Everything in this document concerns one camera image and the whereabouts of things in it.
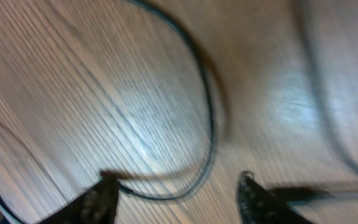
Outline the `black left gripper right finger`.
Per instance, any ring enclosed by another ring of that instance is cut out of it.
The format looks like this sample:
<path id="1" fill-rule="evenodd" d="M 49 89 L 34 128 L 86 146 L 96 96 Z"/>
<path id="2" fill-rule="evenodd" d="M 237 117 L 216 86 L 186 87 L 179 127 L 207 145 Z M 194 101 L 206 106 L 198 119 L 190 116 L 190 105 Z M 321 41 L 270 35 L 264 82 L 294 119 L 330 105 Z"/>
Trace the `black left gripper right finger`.
<path id="1" fill-rule="evenodd" d="M 243 223 L 312 224 L 258 184 L 248 170 L 239 174 L 236 200 Z"/>

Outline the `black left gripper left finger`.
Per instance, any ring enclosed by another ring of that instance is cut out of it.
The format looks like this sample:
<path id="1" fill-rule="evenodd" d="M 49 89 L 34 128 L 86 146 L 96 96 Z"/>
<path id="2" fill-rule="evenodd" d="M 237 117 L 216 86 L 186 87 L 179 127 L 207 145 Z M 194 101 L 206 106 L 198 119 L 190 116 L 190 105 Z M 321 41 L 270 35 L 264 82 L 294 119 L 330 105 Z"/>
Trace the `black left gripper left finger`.
<path id="1" fill-rule="evenodd" d="M 100 172 L 101 180 L 40 224 L 115 224 L 119 201 L 117 174 Z"/>

